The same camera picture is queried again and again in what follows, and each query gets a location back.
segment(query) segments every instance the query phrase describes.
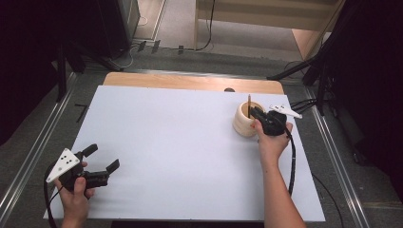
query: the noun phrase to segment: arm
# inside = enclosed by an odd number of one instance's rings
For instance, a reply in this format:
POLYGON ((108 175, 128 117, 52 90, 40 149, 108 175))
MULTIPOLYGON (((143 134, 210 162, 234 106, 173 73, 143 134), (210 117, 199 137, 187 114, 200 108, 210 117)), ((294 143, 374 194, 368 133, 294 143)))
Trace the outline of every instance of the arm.
MULTIPOLYGON (((261 123, 256 120, 259 135, 259 152, 264 187, 265 227, 306 227, 296 206, 288 194, 284 179, 278 168, 278 159, 287 146, 286 134, 272 137, 263 133, 261 123)), ((291 132, 293 125, 287 123, 291 132)))
MULTIPOLYGON (((55 180, 54 184, 57 189, 61 189, 62 183, 59 180, 55 180)), ((85 178, 78 178, 75 181, 74 192, 69 192, 65 188, 60 191, 60 199, 65 212, 62 228, 81 228, 84 226, 89 209, 87 198, 91 198, 94 193, 94 189, 86 190, 85 178)))

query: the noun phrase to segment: hand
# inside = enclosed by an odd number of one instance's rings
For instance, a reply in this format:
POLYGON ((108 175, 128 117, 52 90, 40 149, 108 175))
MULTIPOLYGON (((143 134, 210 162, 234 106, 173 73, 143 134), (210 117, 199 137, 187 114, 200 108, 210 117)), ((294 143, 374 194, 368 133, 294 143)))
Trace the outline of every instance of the hand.
MULTIPOLYGON (((253 123, 259 136, 259 152, 260 152, 260 162, 262 168, 265 167, 276 167, 278 168, 278 159, 282 151, 287 147, 290 139, 287 134, 279 136, 268 136, 263 132, 263 127, 259 120, 255 120, 253 123)), ((293 125, 291 123, 286 124, 287 129, 291 132, 293 130, 293 125)))
MULTIPOLYGON (((62 188, 62 183, 55 180, 57 189, 62 188)), ((65 212, 62 227, 82 227, 88 217, 88 199, 94 196, 95 189, 86 190, 86 179, 78 178, 74 183, 74 192, 69 192, 66 188, 60 191, 60 198, 65 212)))

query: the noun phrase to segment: cable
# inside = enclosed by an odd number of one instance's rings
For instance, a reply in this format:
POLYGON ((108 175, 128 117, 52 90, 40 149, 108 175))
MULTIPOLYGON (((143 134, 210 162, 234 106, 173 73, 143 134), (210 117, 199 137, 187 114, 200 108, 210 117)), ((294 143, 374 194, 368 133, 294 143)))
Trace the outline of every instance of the cable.
POLYGON ((338 216, 340 217, 341 228, 344 228, 343 216, 341 216, 341 212, 337 206, 335 198, 333 198, 332 194, 330 193, 329 189, 327 189, 325 184, 323 184, 323 182, 317 176, 315 176, 314 173, 311 173, 311 174, 312 174, 312 177, 314 177, 323 186, 323 188, 326 190, 326 192, 329 194, 329 197, 332 199, 333 203, 335 204, 336 210, 338 212, 338 216))
POLYGON ((142 24, 142 25, 137 25, 137 27, 143 27, 143 26, 145 26, 145 25, 147 25, 147 24, 148 24, 148 19, 147 19, 146 17, 144 17, 144 16, 140 16, 140 18, 144 18, 144 19, 145 19, 145 23, 144 23, 144 24, 142 24))
POLYGON ((285 69, 287 69, 287 67, 288 67, 290 64, 293 64, 293 63, 303 63, 303 61, 292 61, 292 62, 289 62, 287 65, 284 66, 283 71, 285 71, 285 69))
POLYGON ((290 138, 291 141, 291 148, 292 148, 292 157, 291 157, 291 176, 290 176, 290 183, 288 184, 288 193, 290 196, 293 195, 293 190, 294 190, 294 181, 296 179, 296 146, 294 145, 294 139, 293 136, 291 135, 291 132, 287 129, 287 127, 284 127, 285 133, 287 134, 288 138, 290 138))
POLYGON ((45 204, 47 206, 47 210, 48 210, 48 223, 50 225, 51 228, 57 228, 56 222, 54 221, 53 215, 51 214, 51 209, 50 209, 50 203, 53 200, 54 196, 52 197, 51 200, 49 200, 48 198, 48 183, 47 183, 47 178, 48 175, 51 171, 51 169, 53 168, 53 166, 56 164, 57 161, 54 161, 47 169, 47 171, 45 172, 45 176, 44 176, 44 195, 45 195, 45 204))
POLYGON ((51 202, 53 201, 53 199, 54 199, 57 195, 59 195, 60 191, 62 191, 63 188, 64 188, 64 186, 62 186, 62 187, 57 191, 57 193, 54 194, 54 196, 50 199, 49 204, 51 204, 51 202))
MULTIPOLYGON (((323 100, 323 103, 329 103, 329 102, 330 100, 323 100)), ((317 105, 317 103, 318 103, 317 99, 308 99, 300 102, 291 103, 290 105, 294 111, 298 112, 299 114, 302 114, 304 111, 317 105)))
POLYGON ((132 47, 132 48, 130 49, 130 51, 128 52, 128 54, 130 55, 130 64, 129 64, 129 65, 127 65, 127 66, 120 66, 120 65, 118 65, 117 63, 113 62, 112 59, 109 59, 109 62, 112 63, 112 64, 114 64, 116 67, 120 67, 120 68, 128 68, 128 67, 130 67, 130 66, 133 64, 133 55, 131 54, 131 51, 132 51, 134 48, 136 48, 136 47, 137 47, 137 46, 132 47))
POLYGON ((205 44, 205 46, 204 47, 202 47, 202 48, 198 48, 198 49, 196 49, 196 51, 198 51, 198 50, 203 50, 203 49, 205 49, 205 48, 207 48, 207 46, 208 45, 210 45, 210 42, 211 42, 211 36, 212 36, 212 26, 213 26, 213 15, 214 15, 214 7, 216 6, 216 0, 213 0, 213 7, 211 8, 211 15, 210 15, 210 30, 209 30, 209 38, 208 38, 208 41, 207 41, 207 43, 205 44))

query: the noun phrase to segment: white paper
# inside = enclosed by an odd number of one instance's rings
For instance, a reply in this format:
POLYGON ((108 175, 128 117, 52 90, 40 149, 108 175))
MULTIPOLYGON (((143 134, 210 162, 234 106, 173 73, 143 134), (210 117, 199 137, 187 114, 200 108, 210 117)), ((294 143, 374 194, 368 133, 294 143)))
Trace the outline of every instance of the white paper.
MULTIPOLYGON (((77 152, 97 143, 88 171, 121 167, 90 200, 90 219, 264 220, 257 138, 232 126, 245 93, 99 86, 77 140, 77 152)), ((285 95, 252 101, 289 104, 285 95)), ((293 201, 305 221, 324 221, 317 190, 293 118, 297 170, 293 201)), ((288 185, 291 144, 280 170, 288 185)), ((51 204, 63 217, 60 199, 51 204)))

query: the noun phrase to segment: white plastic part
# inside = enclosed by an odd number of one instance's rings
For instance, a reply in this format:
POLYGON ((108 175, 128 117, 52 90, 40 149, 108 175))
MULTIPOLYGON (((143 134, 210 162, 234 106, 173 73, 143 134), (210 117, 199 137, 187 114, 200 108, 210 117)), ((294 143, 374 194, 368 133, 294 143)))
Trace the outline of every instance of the white plastic part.
POLYGON ((282 104, 282 105, 270 105, 270 108, 275 110, 278 113, 302 119, 301 114, 296 113, 291 108, 286 107, 284 104, 282 104))
POLYGON ((66 148, 59 157, 59 160, 53 166, 53 169, 47 178, 47 182, 56 180, 79 162, 80 160, 69 149, 66 148))

